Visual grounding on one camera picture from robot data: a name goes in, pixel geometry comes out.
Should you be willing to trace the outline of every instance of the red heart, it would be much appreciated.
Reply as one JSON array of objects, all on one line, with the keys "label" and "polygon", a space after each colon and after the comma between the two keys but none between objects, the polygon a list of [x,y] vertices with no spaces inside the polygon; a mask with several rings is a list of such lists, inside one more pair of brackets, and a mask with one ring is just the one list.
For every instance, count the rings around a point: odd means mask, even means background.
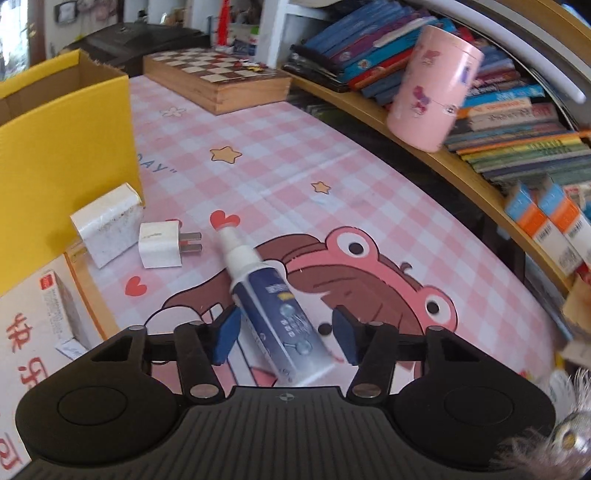
[{"label": "red heart", "polygon": [[141,297],[144,293],[146,293],[148,291],[148,287],[143,283],[140,283],[141,280],[142,279],[137,275],[135,277],[131,277],[125,286],[125,294],[130,297]]},{"label": "red heart", "polygon": [[165,221],[174,222],[175,220],[178,222],[178,227],[181,228],[183,226],[183,221],[179,220],[178,218],[167,218]]},{"label": "red heart", "polygon": [[224,225],[240,225],[240,217],[238,215],[226,216],[226,212],[223,210],[216,210],[209,216],[209,222],[216,230],[223,227]]}]

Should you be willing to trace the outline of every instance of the red chinese characters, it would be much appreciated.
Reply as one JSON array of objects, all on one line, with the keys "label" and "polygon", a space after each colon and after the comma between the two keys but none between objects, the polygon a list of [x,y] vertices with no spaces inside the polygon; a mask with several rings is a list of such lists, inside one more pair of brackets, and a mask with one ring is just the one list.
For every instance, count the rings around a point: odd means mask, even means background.
[{"label": "red chinese characters", "polygon": [[8,433],[0,437],[0,465],[5,470],[12,470],[16,465],[22,465],[22,460]]},{"label": "red chinese characters", "polygon": [[18,367],[18,371],[27,372],[26,374],[21,373],[21,382],[23,385],[27,385],[29,390],[48,377],[47,370],[38,356],[29,360],[28,369],[27,367]]},{"label": "red chinese characters", "polygon": [[25,321],[25,317],[22,313],[17,313],[14,317],[14,322],[6,329],[8,339],[12,342],[12,353],[17,348],[22,350],[22,346],[31,339],[31,330],[33,327],[29,327]]}]

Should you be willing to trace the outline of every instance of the yellow cardboard box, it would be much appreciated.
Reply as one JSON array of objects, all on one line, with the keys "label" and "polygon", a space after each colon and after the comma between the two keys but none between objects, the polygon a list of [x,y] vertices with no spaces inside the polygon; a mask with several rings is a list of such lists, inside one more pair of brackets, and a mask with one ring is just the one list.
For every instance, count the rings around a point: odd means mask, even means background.
[{"label": "yellow cardboard box", "polygon": [[76,50],[0,82],[0,175],[3,295],[76,239],[72,213],[142,195],[127,76]]}]

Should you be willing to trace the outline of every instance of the white curved pipe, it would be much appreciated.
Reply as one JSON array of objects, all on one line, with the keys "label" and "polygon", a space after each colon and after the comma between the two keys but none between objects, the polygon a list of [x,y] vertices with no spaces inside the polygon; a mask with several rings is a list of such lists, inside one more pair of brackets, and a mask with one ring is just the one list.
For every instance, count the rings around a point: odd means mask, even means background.
[{"label": "white curved pipe", "polygon": [[499,25],[480,12],[456,0],[414,0],[416,3],[432,8],[474,27],[502,44],[507,50],[535,68],[549,83],[576,103],[585,103],[585,94],[559,68],[513,32]]}]

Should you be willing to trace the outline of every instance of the chessboard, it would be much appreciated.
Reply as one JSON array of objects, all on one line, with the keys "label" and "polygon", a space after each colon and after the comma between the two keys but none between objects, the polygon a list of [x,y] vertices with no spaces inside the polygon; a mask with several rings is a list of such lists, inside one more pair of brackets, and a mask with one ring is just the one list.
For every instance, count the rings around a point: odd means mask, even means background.
[{"label": "chessboard", "polygon": [[281,102],[290,86],[283,72],[205,48],[147,55],[144,74],[216,115]]}]

